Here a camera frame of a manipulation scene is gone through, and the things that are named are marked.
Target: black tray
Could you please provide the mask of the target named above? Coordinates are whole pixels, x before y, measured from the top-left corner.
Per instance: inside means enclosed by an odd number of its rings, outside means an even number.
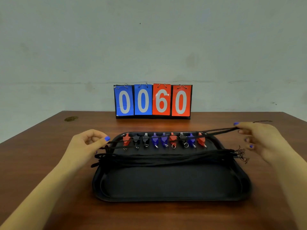
[[[183,132],[194,136],[198,132]],[[122,133],[112,141],[122,140],[127,133]],[[129,132],[129,136],[143,136],[145,132]],[[211,135],[206,137],[205,149],[198,143],[196,148],[184,148],[179,142],[173,149],[155,148],[150,140],[149,147],[139,149],[109,149],[116,154],[189,154],[204,150],[224,149],[220,141]],[[112,143],[110,147],[123,146],[123,142]],[[219,163],[202,163],[186,165],[165,165],[154,167],[114,168],[105,173],[99,166],[93,178],[92,187],[97,198],[104,201],[239,201],[251,193],[251,182],[247,174],[233,159],[227,165]]]

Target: right hand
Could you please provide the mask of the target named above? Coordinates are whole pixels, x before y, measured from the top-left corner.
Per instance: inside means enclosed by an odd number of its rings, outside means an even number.
[[[294,151],[272,125],[252,122],[240,122],[234,125],[240,128],[238,131],[240,134],[247,135],[244,137],[246,148],[258,153],[269,164]]]

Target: left hand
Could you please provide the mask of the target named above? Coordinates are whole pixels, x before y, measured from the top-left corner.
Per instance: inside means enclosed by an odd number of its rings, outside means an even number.
[[[109,140],[110,137],[105,133],[94,129],[74,135],[59,162],[59,166],[69,170],[79,170]]]

